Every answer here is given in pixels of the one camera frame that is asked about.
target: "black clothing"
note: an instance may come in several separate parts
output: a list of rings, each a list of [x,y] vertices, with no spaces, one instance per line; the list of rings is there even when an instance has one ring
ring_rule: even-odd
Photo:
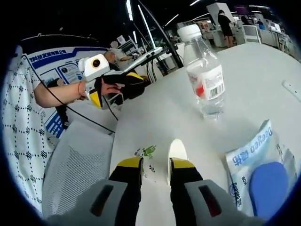
[[[218,23],[221,26],[222,33],[223,33],[224,36],[233,36],[233,33],[231,31],[231,28],[230,28],[231,21],[229,20],[229,18],[227,18],[224,15],[219,15],[218,16]]]
[[[109,67],[110,70],[120,71],[120,69],[115,64],[109,63]]]

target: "banner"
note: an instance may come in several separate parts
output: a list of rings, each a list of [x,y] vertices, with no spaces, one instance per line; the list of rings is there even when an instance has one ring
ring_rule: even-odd
[[[81,58],[92,57],[106,51],[106,48],[100,47],[66,47],[39,51],[27,57],[45,85],[57,78],[63,79],[65,84],[71,84],[83,79],[83,74],[78,68]],[[55,107],[41,107],[40,115],[46,129],[59,138],[64,129]]]

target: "barcode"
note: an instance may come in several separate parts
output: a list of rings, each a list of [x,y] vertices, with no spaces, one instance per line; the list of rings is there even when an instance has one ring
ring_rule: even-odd
[[[214,89],[210,90],[210,99],[218,96],[219,94],[221,94],[224,91],[224,84],[215,87]]]

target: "white shirt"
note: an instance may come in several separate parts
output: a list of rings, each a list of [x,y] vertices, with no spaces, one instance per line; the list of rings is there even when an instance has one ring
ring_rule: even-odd
[[[126,57],[126,54],[122,52],[121,49],[111,48],[110,51],[115,54],[116,56],[116,63],[119,69],[124,70],[129,66],[128,61],[121,61],[122,58]]]
[[[39,115],[33,91],[40,81],[27,58],[18,57],[11,63],[1,95],[2,140],[13,179],[41,214],[45,167],[58,139],[46,131]]]

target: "sticker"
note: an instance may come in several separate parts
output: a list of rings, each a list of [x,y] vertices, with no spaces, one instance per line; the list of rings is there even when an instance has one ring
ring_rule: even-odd
[[[202,73],[202,85],[206,100],[217,98],[225,91],[222,66],[218,66],[209,72]]]

